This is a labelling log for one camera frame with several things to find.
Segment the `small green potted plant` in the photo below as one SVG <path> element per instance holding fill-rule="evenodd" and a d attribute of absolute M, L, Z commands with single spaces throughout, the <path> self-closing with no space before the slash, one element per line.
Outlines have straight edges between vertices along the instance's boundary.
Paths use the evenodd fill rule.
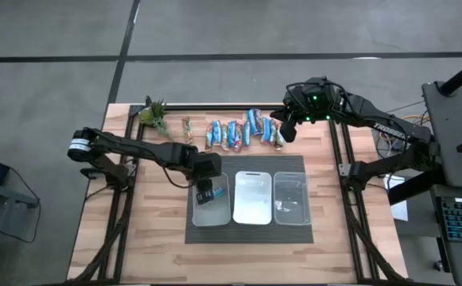
<path fill-rule="evenodd" d="M 164 116 L 167 114 L 165 111 L 165 104 L 163 100 L 154 102 L 142 109 L 139 114 L 140 123 L 154 128 L 160 135 L 166 137 L 169 141 L 172 141 L 172 135 L 168 131 Z"/>

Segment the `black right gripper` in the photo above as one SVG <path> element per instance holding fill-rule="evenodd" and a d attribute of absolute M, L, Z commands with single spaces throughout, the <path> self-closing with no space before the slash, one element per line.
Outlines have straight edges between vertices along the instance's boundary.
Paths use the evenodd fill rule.
<path fill-rule="evenodd" d="M 309 114 L 306 109 L 295 103 L 276 109 L 270 113 L 270 117 L 281 122 L 280 133 L 286 142 L 294 142 L 297 136 L 296 126 L 307 121 Z"/>

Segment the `frosted translucent plastic bin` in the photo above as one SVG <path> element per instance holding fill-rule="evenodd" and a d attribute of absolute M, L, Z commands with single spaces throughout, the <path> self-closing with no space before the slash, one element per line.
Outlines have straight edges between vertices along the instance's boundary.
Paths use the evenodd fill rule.
<path fill-rule="evenodd" d="M 194 226 L 223 226 L 231 221 L 231 193 L 228 176 L 222 173 L 219 177 L 213 177 L 212 184 L 213 190 L 218 187 L 224 187 L 226 193 L 204 205 L 197 204 L 197 190 L 195 187 L 192 188 L 192 224 Z"/>

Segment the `white paper sheet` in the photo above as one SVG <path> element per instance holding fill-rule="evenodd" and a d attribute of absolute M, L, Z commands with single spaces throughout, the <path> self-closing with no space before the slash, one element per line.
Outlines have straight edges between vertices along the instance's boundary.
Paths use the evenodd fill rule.
<path fill-rule="evenodd" d="M 384 187 L 387 191 L 390 191 L 390 189 L 404 183 L 405 181 L 405 178 L 400 176 L 393 176 L 391 174 L 386 174 L 383 179 Z M 390 210 L 394 219 L 403 222 L 409 221 L 407 202 L 405 200 L 401 201 L 400 203 L 391 205 Z"/>

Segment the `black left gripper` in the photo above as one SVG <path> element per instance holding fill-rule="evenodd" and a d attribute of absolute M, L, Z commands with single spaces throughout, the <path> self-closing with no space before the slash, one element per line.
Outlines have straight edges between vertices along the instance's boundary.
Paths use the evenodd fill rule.
<path fill-rule="evenodd" d="M 196 183 L 197 204 L 204 205 L 214 199 L 212 177 L 220 176 L 222 159 L 218 153 L 197 153 L 193 158 L 192 178 Z"/>

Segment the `dark woven placemat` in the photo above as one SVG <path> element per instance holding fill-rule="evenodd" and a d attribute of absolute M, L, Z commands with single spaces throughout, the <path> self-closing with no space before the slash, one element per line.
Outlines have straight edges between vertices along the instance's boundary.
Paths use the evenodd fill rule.
<path fill-rule="evenodd" d="M 277 172 L 304 172 L 302 156 L 244 156 L 222 158 L 222 173 L 228 176 L 231 193 L 231 214 L 234 206 L 235 175 L 240 171 L 267 172 L 272 178 Z M 312 226 L 279 225 L 274 220 L 263 226 L 238 224 L 231 221 L 223 226 L 198 227 L 192 224 L 192 191 L 188 193 L 184 242 L 187 244 L 308 244 L 313 242 Z"/>

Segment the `grey workstation desk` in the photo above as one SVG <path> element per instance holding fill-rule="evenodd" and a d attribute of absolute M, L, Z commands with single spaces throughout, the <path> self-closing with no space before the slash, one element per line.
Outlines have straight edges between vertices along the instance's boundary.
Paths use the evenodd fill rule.
<path fill-rule="evenodd" d="M 447 184 L 462 187 L 462 87 L 453 97 L 440 94 L 435 83 L 422 85 L 433 133 L 441 147 L 441 161 Z"/>

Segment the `black slanted stand beam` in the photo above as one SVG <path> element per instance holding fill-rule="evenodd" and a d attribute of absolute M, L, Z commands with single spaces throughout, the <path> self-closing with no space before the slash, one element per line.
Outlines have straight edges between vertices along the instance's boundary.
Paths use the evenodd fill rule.
<path fill-rule="evenodd" d="M 405 201 L 411 197 L 428 191 L 433 185 L 446 184 L 445 173 L 442 167 L 423 172 L 401 183 L 388 191 L 390 205 Z"/>

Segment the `clear plastic bin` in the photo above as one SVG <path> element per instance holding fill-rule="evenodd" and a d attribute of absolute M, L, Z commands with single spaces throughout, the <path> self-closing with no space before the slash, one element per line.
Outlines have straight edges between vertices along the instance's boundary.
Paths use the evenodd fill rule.
<path fill-rule="evenodd" d="M 311 224 L 309 183 L 304 172 L 274 174 L 274 220 L 279 225 Z"/>

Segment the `white plastic bin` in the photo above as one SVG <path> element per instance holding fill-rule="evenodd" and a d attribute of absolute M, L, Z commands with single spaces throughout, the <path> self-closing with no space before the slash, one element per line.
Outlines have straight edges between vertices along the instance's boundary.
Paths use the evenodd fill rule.
<path fill-rule="evenodd" d="M 238 224 L 267 225 L 272 220 L 272 178 L 267 172 L 237 172 L 233 219 Z"/>

